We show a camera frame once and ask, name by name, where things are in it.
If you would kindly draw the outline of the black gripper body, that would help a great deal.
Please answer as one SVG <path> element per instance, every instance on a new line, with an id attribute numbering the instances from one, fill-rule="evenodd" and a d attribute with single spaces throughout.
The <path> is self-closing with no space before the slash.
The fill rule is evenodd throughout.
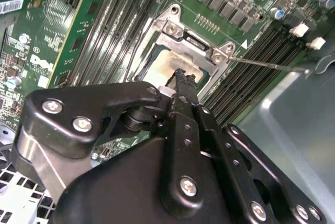
<path id="1" fill-rule="evenodd" d="M 201 179 L 201 209 L 192 217 L 172 216 L 161 202 L 167 172 Z M 245 223 L 225 197 L 210 158 L 185 144 L 176 149 L 154 138 L 117 155 L 75 179 L 62 193 L 53 223 Z"/>

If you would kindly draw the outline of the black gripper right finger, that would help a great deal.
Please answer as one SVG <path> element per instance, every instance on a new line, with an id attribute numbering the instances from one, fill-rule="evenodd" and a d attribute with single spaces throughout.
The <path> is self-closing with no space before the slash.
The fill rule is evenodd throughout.
<path id="1" fill-rule="evenodd" d="M 219 127 L 187 78 L 202 151 L 205 202 L 190 223 L 326 223 L 321 209 L 235 125 Z"/>

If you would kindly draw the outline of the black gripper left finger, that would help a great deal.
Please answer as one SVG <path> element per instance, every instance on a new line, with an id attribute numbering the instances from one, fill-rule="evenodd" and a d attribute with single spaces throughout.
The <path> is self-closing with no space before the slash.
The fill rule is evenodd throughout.
<path id="1" fill-rule="evenodd" d="M 160 88 L 128 82 L 30 93 L 14 141 L 25 163 L 17 170 L 34 171 L 57 206 L 75 179 L 147 140 L 162 138 L 172 149 L 185 144 L 200 153 L 189 76 L 178 69 Z M 203 180 L 172 171 L 162 183 L 161 202 L 172 216 L 189 218 L 201 209 Z"/>

